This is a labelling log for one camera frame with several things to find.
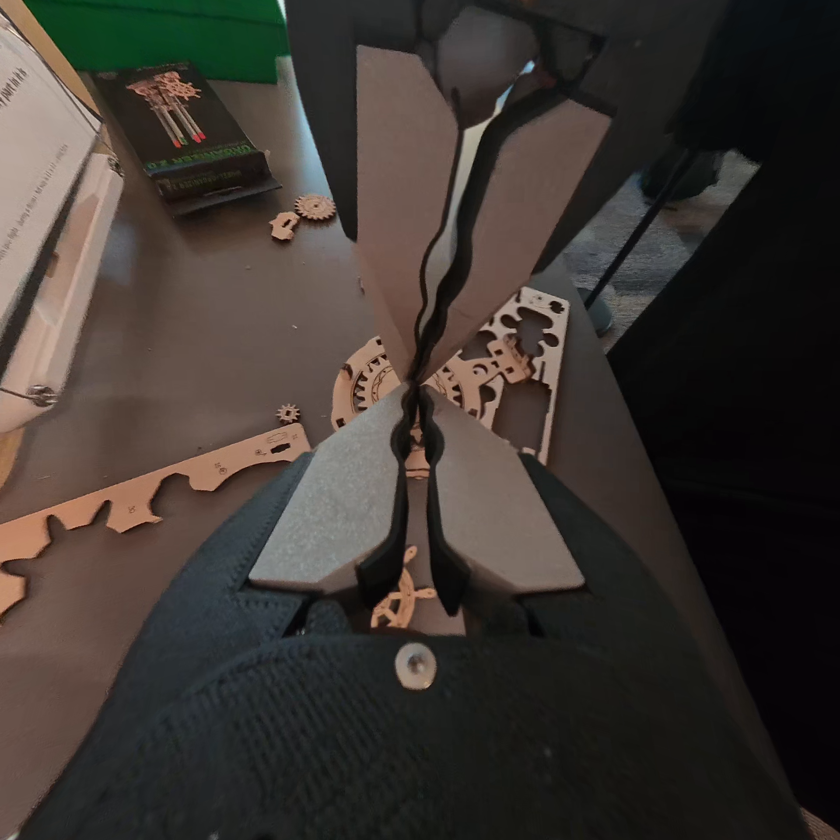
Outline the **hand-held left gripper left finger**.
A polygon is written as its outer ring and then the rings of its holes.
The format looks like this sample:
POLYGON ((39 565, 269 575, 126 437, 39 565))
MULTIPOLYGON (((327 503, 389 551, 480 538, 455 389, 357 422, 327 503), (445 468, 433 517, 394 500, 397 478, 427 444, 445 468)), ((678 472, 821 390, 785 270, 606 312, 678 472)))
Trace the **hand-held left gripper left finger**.
POLYGON ((404 383, 316 447, 248 575, 252 585, 355 595, 368 608, 396 589, 416 409, 417 388, 404 383))

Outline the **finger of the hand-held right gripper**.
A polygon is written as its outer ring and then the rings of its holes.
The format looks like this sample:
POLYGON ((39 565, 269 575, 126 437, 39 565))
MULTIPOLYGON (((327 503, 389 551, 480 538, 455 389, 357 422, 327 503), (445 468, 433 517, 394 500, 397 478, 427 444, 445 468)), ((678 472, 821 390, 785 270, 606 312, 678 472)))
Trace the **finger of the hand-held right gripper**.
POLYGON ((419 336, 419 382, 525 285, 612 121, 550 91, 528 94, 489 121, 458 202, 451 260, 419 336))
POLYGON ((399 380, 417 351, 424 258, 448 208, 456 117, 419 56, 356 49, 356 253, 377 335, 399 380))

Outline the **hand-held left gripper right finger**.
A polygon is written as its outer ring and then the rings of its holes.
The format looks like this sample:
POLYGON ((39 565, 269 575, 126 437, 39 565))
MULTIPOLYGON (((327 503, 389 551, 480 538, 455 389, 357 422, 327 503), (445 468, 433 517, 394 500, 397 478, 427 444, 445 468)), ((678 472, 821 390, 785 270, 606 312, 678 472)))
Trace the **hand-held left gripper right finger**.
POLYGON ((430 386, 422 388, 430 570, 455 615, 475 593, 579 590, 585 578, 519 452, 430 386))

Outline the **round wooden gear model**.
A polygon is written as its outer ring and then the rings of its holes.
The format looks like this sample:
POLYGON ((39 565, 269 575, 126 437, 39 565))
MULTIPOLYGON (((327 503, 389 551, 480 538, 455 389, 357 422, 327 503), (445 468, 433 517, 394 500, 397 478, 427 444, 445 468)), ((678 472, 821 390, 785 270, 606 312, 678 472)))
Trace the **round wooden gear model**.
MULTIPOLYGON (((502 367, 500 349, 487 359, 464 360, 460 354, 434 373, 426 384, 433 387, 468 415, 492 428, 501 394, 512 367, 502 367)), ((373 337, 342 365, 332 393, 331 423, 345 427, 399 386, 379 337, 373 337)))

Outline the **long wooden scrap strip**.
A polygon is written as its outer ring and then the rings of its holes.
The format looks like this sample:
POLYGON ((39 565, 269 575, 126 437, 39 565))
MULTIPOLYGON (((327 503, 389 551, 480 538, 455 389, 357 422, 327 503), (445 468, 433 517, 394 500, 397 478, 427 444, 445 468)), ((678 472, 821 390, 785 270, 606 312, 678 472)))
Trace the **long wooden scrap strip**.
POLYGON ((7 566, 41 556, 53 542, 51 522, 66 532, 84 529, 107 510, 107 529, 130 532, 163 521, 154 503, 169 480, 184 479, 192 492, 208 495, 245 470, 288 465, 310 450, 304 427, 293 422, 2 523, 2 624, 28 599, 26 578, 7 566))

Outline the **wooden ship wheel part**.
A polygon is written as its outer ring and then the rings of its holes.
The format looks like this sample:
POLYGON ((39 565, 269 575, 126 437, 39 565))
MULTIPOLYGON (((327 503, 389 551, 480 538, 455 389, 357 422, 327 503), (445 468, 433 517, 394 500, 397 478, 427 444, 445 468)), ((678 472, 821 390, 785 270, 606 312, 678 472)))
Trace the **wooden ship wheel part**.
POLYGON ((433 586, 417 587, 415 585, 408 566, 416 556, 417 546, 408 545, 403 555, 402 574, 397 587, 374 607, 371 613, 371 629, 406 629, 412 621, 417 601, 437 597, 433 586))

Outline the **rectangular wooden cut-out sheet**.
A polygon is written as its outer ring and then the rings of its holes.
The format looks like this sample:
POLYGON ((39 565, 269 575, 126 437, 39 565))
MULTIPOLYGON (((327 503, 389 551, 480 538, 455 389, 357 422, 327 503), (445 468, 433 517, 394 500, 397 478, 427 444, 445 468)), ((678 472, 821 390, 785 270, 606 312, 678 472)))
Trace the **rectangular wooden cut-out sheet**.
POLYGON ((560 391, 564 344, 571 315, 570 303, 546 292, 530 287, 522 288, 479 330, 479 333, 486 335, 486 354, 479 359, 488 358, 488 341, 502 339, 509 334, 521 341, 520 328, 525 314, 541 316, 549 321, 548 325, 541 327, 538 339, 539 352, 531 355, 534 374, 529 379, 529 381, 545 385, 549 392, 540 447, 529 451, 542 465, 546 466, 549 462, 554 416, 560 391))

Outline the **black pole stand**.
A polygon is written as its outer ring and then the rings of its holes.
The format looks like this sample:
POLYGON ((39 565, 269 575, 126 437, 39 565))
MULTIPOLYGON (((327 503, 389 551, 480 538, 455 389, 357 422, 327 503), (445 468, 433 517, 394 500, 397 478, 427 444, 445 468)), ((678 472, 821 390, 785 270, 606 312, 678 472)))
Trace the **black pole stand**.
POLYGON ((698 156, 699 150, 697 147, 682 150, 680 157, 675 163, 674 168, 668 174, 668 178, 662 185, 661 190, 656 195, 654 201, 648 205, 646 213, 633 228, 611 263, 605 268, 593 289, 583 298, 584 309, 589 314, 590 321, 598 337, 601 338, 613 325, 612 311, 602 300, 604 289, 622 267, 625 259, 633 252, 640 239, 648 231, 656 216, 664 208, 672 195, 674 195, 679 183, 684 179, 698 156))

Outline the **small notched wooden part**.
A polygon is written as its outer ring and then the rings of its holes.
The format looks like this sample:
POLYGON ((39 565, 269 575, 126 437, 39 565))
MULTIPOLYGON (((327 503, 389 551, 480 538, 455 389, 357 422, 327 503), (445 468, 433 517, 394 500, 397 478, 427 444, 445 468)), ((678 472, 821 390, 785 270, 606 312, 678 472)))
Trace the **small notched wooden part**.
POLYGON ((531 355, 522 350, 519 339, 506 335, 487 343, 488 359, 508 384, 525 382, 533 377, 534 367, 531 355))

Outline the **black kit box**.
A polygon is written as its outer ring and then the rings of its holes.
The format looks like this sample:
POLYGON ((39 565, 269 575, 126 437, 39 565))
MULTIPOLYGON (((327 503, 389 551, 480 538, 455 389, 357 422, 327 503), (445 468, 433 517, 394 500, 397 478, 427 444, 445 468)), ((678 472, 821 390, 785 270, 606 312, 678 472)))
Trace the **black kit box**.
POLYGON ((103 70, 91 79, 172 216, 280 189, 267 153, 193 63, 103 70))

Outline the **dark bag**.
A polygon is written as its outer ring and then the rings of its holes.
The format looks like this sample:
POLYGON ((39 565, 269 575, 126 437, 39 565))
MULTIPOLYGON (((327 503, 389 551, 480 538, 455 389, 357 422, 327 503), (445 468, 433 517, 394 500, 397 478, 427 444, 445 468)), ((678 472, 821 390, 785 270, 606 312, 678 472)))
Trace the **dark bag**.
MULTIPOLYGON (((662 192, 684 152, 683 148, 672 144, 654 163, 643 170, 639 176, 639 188, 645 201, 653 202, 662 192)), ((669 195, 669 202, 673 204, 689 200, 716 185, 724 156, 725 153, 720 151, 698 152, 669 195)))

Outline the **green plastic bin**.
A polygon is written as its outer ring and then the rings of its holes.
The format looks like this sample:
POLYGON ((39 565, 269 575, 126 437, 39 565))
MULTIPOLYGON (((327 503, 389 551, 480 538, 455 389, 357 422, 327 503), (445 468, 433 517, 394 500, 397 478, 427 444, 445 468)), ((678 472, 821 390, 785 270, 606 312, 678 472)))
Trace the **green plastic bin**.
POLYGON ((274 83, 290 54, 277 1, 31 1, 77 70, 192 62, 207 79, 274 83))

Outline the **printed instruction poster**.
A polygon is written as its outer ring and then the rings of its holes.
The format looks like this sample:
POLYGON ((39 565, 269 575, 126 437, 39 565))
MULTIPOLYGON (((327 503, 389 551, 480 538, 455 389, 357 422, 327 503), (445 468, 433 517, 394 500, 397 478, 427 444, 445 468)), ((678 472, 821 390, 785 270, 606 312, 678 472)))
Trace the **printed instruction poster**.
POLYGON ((24 294, 102 121, 2 11, 1 324, 24 294))

